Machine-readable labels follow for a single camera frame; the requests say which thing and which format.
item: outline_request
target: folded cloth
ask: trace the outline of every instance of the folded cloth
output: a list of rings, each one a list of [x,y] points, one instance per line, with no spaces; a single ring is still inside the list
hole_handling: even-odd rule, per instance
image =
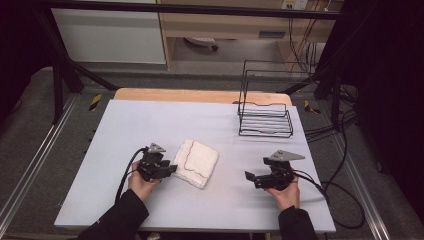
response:
[[[210,147],[194,141],[185,140],[175,156],[178,165],[174,176],[203,189],[208,182],[218,161],[218,152]]]

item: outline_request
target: hand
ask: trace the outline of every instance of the hand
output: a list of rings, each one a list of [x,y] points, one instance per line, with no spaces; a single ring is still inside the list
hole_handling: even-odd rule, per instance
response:
[[[275,201],[277,202],[277,206],[281,211],[284,211],[291,206],[299,208],[300,190],[298,181],[299,177],[295,176],[294,180],[289,184],[289,186],[282,191],[278,191],[274,188],[269,188],[266,190],[274,197]]]
[[[141,199],[141,201],[144,202],[153,191],[153,188],[155,188],[155,186],[160,183],[161,179],[153,179],[149,182],[146,182],[141,174],[136,171],[138,162],[139,161],[134,162],[131,165],[133,172],[128,178],[128,188],[132,189],[134,193]]]

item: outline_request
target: person's arm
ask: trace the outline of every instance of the person's arm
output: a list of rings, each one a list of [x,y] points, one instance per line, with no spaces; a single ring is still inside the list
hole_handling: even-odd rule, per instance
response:
[[[314,227],[308,212],[300,209],[300,190],[298,177],[295,177],[290,185],[282,190],[267,189],[281,210],[278,216],[281,238],[284,240],[317,240]]]
[[[137,169],[138,162],[132,169]],[[131,239],[133,240],[141,223],[149,216],[143,201],[160,182],[156,179],[146,182],[138,171],[128,178],[128,190],[97,222],[84,230],[78,239]]]
[[[318,240],[307,211],[291,206],[278,216],[281,238],[284,240]]]

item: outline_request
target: white table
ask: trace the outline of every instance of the white table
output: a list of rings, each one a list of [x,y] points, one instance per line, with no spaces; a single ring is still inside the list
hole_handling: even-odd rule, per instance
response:
[[[176,177],[164,179],[146,202],[150,216],[141,229],[278,231],[273,198],[255,189],[244,171],[269,174],[262,158],[282,149],[304,155],[292,167],[319,182],[297,110],[288,108],[294,135],[263,138],[238,136],[236,104],[111,100],[55,225],[85,228],[95,222],[113,205],[125,168],[139,148],[155,142],[167,150],[164,159],[173,160],[184,140],[193,139],[220,154],[208,184],[200,190]],[[299,187],[301,207],[309,212],[315,231],[334,232],[322,195],[302,179]]]

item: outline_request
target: floor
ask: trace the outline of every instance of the floor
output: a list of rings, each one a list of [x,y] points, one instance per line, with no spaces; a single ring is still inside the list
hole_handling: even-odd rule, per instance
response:
[[[217,40],[217,43],[219,50],[215,52],[179,39],[171,70],[135,69],[119,73],[118,69],[112,73],[99,72],[99,75],[125,87],[238,90],[244,60],[282,60],[273,41]],[[83,94],[71,95],[75,98],[75,107],[47,153],[42,167],[32,179],[32,186],[14,213],[13,220],[7,223],[9,237],[29,233],[31,235],[25,235],[21,239],[34,239],[32,238],[34,234],[37,236],[45,234],[41,239],[48,239],[52,235],[55,239],[60,239],[61,235],[78,234],[78,231],[57,229],[53,226],[53,222],[60,209],[60,202],[66,197],[69,186],[83,161],[84,151],[90,145],[89,141],[94,136],[93,130],[101,119],[107,100],[113,97],[113,92],[100,89],[92,81],[84,79],[84,82],[87,85],[86,90]],[[257,84],[252,86],[252,89],[274,92],[276,89],[282,90],[293,84],[291,81],[278,86]],[[302,110],[299,114],[305,129],[329,125],[324,116],[329,101],[314,99],[315,86],[311,84],[291,96],[294,105]],[[94,95],[99,92],[103,95],[96,111],[88,111]],[[322,114],[304,111],[305,100],[310,102],[313,109],[321,110]],[[51,129],[52,103],[51,73],[48,70],[40,71],[34,75],[33,81],[22,96],[19,109],[0,126],[0,168],[8,173],[1,175],[0,206],[7,204],[9,196]],[[343,104],[342,110],[346,111],[349,107],[349,104]],[[340,162],[341,151],[337,145],[338,141],[337,137],[329,137],[309,145],[321,180],[328,179]],[[389,236],[376,237],[368,218],[368,224],[359,229],[337,226],[337,232],[328,234],[328,238],[424,239],[422,223],[417,219],[392,177],[378,172],[374,153],[370,150],[360,126],[352,125],[347,130],[347,141],[349,156],[358,168]],[[350,192],[355,192],[347,167],[341,171],[336,180]],[[329,191],[334,198],[332,200],[334,217],[344,223],[357,224],[360,214],[355,203],[337,189],[330,188]],[[278,234],[273,234],[272,239],[278,239]]]

